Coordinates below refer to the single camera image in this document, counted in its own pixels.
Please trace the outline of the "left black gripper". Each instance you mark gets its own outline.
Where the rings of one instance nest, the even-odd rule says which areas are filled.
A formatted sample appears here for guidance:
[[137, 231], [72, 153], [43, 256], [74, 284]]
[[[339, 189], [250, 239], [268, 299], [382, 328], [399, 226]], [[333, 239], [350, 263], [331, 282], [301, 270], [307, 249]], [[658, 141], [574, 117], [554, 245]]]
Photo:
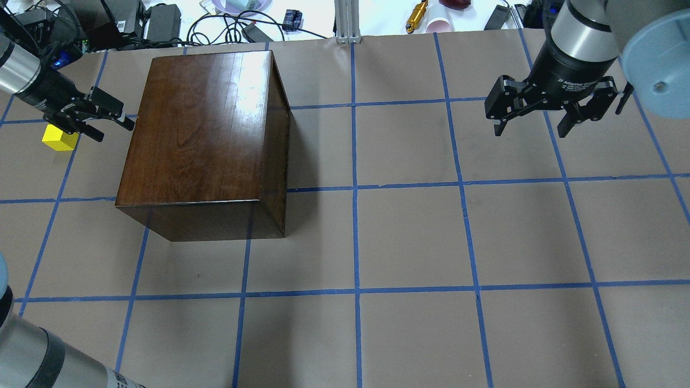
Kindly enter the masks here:
[[79, 133], [102, 142], [104, 134], [88, 120], [110, 120], [133, 131], [135, 121], [123, 114], [123, 102], [94, 86], [86, 95], [73, 86], [52, 87], [47, 91], [45, 119], [62, 131]]

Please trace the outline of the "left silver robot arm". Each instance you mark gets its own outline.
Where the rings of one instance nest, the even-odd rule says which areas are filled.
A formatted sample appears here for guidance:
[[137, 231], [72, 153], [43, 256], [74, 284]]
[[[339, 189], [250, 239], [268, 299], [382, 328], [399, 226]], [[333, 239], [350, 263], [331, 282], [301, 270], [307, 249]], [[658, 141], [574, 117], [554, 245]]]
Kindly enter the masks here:
[[128, 131], [135, 121], [124, 112], [124, 104], [94, 85], [88, 93], [52, 68], [38, 54], [37, 42], [16, 17], [2, 9], [2, 90], [42, 112], [43, 119], [67, 135], [86, 135], [101, 142], [104, 134], [91, 126], [92, 120], [110, 120]]

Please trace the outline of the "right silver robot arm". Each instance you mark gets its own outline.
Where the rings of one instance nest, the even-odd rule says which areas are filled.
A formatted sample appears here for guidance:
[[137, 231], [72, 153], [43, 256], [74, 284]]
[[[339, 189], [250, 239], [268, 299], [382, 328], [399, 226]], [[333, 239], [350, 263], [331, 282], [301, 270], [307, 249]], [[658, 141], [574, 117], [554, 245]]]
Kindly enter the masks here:
[[535, 110], [563, 110], [557, 126], [601, 120], [618, 93], [607, 75], [619, 59], [626, 86], [652, 113], [688, 118], [688, 1], [566, 1], [524, 81], [503, 74], [485, 100], [486, 118], [500, 136], [507, 123]]

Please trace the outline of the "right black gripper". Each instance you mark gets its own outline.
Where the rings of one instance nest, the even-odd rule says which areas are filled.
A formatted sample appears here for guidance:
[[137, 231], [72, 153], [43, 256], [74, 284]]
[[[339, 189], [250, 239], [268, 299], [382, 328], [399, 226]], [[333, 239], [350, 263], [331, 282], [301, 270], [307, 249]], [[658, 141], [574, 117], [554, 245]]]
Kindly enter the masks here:
[[509, 120], [533, 110], [565, 110], [557, 125], [560, 139], [584, 120], [600, 120], [618, 93], [607, 72], [613, 61], [567, 65], [552, 57], [539, 57], [522, 81], [502, 74], [485, 100], [485, 117], [494, 120], [500, 137]]

